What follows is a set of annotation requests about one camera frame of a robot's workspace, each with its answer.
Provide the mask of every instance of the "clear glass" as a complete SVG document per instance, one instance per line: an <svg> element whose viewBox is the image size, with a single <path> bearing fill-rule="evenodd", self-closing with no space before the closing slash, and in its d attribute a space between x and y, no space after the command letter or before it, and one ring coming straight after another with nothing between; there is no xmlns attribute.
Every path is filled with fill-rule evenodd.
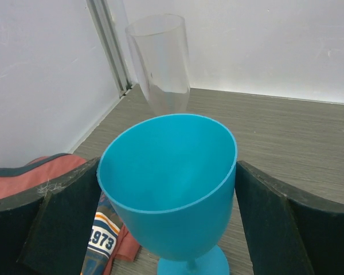
<svg viewBox="0 0 344 275"><path fill-rule="evenodd" d="M186 111L190 96L185 20L152 15L126 28L143 94L157 116Z"/></svg>

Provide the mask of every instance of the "blue cup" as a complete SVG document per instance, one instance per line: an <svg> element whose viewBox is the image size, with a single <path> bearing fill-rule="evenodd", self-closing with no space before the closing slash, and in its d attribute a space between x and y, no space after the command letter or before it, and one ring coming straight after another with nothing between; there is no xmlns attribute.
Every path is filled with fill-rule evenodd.
<svg viewBox="0 0 344 275"><path fill-rule="evenodd" d="M97 177L134 238L161 257L158 275L228 275L216 245L233 207L237 143L200 115L143 121L119 135Z"/></svg>

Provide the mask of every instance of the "goblet base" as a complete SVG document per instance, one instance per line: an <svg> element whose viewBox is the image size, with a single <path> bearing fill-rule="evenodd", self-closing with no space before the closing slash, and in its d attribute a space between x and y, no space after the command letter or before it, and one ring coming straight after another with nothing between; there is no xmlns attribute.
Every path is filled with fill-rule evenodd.
<svg viewBox="0 0 344 275"><path fill-rule="evenodd" d="M226 256L219 246L195 259L194 271L187 268L187 262L175 262L161 258L158 262L157 275L229 275Z"/></svg>

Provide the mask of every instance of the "goblet rim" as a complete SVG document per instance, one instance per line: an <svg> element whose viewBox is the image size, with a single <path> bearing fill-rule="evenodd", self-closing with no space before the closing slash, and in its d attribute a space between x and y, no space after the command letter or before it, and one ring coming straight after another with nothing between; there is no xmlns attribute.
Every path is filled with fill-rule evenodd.
<svg viewBox="0 0 344 275"><path fill-rule="evenodd" d="M129 207L129 206L126 206L124 205L123 203L120 203L118 202L116 199L114 199L112 196L110 196L110 194L107 192L107 190L103 187L103 184L101 182L101 179L100 179L100 167L101 167L101 164L103 162L103 159L107 153L107 151L111 148L111 146L113 145L114 142L116 142L124 133L128 132L128 131L131 131L132 129L140 126L141 124L143 123L146 123L148 121L152 121L152 120L156 120L156 119L161 119L163 117L169 117L169 116L196 116L196 117L201 117L201 118L204 118L204 119L208 119L214 123L217 123L219 124L220 126L222 126L223 129L225 129L228 134L230 134L232 140L233 140L233 143L234 143L234 159L233 159L233 163L227 173L227 175L225 176L225 178L221 181L220 184L218 184L211 192L207 193L206 195L202 196L201 198L193 201L193 202L190 202L186 205L183 205L183 206L179 206L179 207L175 207L175 208L172 208L172 209L167 209L167 210L141 210L141 209L135 209L135 208L132 208L132 207ZM168 114L168 115L163 115L163 116L157 116L157 117L152 117L150 119L147 119L147 120L144 120L144 121L141 121L137 124L135 124L134 126L130 127L129 129L125 130L124 132L122 132L120 135L118 135L106 148L106 150L103 152L100 160L99 160L99 164L98 164L98 167L97 167L97 179L98 179L98 183L99 183L99 186L101 188L101 190L105 193L105 195L107 196L107 198L114 204L116 204L118 207L120 208L123 208L129 212L134 212L134 213L138 213L138 214L169 214L169 213L174 213L174 212L177 212L177 211L181 211L181 210L184 210L184 209L187 209L189 207L192 207L194 205L197 205L198 203L204 201L205 199L207 199L208 197L210 197L211 195L213 195L217 190L219 190L222 185L228 180L228 178L230 177L230 175L232 174L233 172L233 169L235 168L236 164L237 164L237 158L238 158L238 147L237 147L237 142L236 142L236 138L234 137L234 135L232 134L232 132L228 129L227 126L225 126L223 123L219 122L218 120L215 120L215 119L212 119L211 117L207 117L207 116L202 116L202 115L196 115L196 114L192 114L192 113L173 113L173 114Z"/></svg>
<svg viewBox="0 0 344 275"><path fill-rule="evenodd" d="M181 23L178 24L177 26L175 27L171 27L170 29L166 29L162 32L155 32L155 33L149 33L149 34L132 34L130 29L134 26L134 25L137 25L139 24L141 21L144 21L146 19L150 19L152 17L161 17L161 16L173 16L173 17L177 17L181 20ZM184 17L178 15L178 14L173 14L173 13L164 13L164 14L152 14L152 15L148 15L146 17L143 17L143 18L140 18L138 20L136 20L135 22L129 24L126 28L125 28L125 32L129 35L129 36L132 36L132 37L150 37L150 36L156 36L156 35L159 35L159 34L163 34L163 33L168 33L168 32L172 32L173 30L175 29L178 29L180 28L181 26L183 26L185 24L185 19Z"/></svg>

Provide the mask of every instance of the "metal frame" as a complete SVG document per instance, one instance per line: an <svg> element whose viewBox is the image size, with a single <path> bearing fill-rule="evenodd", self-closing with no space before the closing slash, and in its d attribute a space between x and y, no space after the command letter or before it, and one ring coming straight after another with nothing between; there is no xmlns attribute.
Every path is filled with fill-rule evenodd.
<svg viewBox="0 0 344 275"><path fill-rule="evenodd" d="M132 86L107 0L87 0L112 75L122 97Z"/></svg>

